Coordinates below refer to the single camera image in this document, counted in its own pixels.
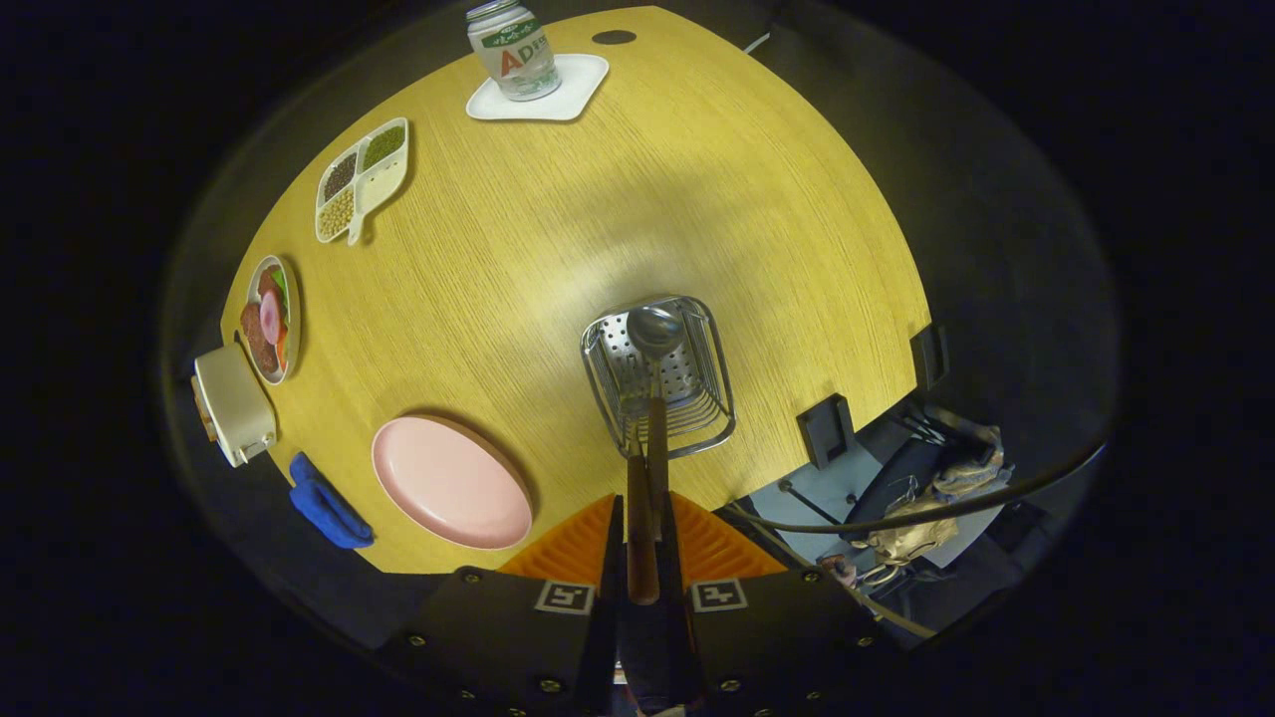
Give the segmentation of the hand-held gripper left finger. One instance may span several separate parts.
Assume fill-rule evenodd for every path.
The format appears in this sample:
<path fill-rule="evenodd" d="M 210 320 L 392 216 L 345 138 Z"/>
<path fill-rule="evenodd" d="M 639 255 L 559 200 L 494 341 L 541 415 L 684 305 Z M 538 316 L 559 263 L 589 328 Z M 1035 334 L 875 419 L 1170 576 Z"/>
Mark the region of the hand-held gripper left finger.
<path fill-rule="evenodd" d="M 623 602 L 623 498 L 579 510 L 499 569 L 462 566 L 375 657 L 428 716 L 606 716 Z"/>

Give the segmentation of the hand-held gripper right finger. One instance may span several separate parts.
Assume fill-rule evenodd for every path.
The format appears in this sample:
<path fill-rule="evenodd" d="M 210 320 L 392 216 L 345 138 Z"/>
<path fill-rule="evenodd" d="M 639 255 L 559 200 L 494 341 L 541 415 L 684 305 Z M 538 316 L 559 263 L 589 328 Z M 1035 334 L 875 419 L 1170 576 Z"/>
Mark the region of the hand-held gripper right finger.
<path fill-rule="evenodd" d="M 824 569 L 783 566 L 677 492 L 663 506 L 674 684 L 706 716 L 887 716 L 901 652 Z"/>

